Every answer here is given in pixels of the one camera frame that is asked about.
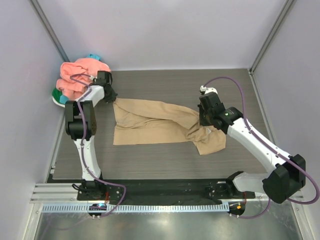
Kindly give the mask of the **beige t shirt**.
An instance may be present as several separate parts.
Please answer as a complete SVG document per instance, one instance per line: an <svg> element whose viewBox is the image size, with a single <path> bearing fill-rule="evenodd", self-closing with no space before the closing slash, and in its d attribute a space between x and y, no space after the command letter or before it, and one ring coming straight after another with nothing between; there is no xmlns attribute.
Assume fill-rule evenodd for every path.
<svg viewBox="0 0 320 240"><path fill-rule="evenodd" d="M200 155L226 147L226 135L213 126L201 126L200 114L185 106L117 98L113 110L116 146L192 142Z"/></svg>

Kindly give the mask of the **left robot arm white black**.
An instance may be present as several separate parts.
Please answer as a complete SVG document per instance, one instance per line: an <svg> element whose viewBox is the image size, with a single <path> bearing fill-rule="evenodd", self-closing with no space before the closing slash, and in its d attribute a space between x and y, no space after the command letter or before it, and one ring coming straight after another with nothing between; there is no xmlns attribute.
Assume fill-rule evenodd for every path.
<svg viewBox="0 0 320 240"><path fill-rule="evenodd" d="M70 79L85 87L80 97L68 100L64 107L65 131L77 148L82 167L81 184L74 188L79 199L101 200L107 190L95 151L95 106L100 101L112 103L116 100L113 77L109 71L99 70L96 76L78 73L71 75Z"/></svg>

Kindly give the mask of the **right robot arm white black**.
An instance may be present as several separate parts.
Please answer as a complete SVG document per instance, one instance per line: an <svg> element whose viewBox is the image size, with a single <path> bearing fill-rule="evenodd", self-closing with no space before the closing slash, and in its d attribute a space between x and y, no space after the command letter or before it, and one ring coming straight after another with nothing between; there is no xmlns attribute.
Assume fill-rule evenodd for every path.
<svg viewBox="0 0 320 240"><path fill-rule="evenodd" d="M213 126L243 145L264 167L265 173L238 171L228 177L225 192L237 198L243 192L266 194L281 204L306 184L306 161L291 156L259 133L235 107L225 108L216 91L206 90L199 97L199 122Z"/></svg>

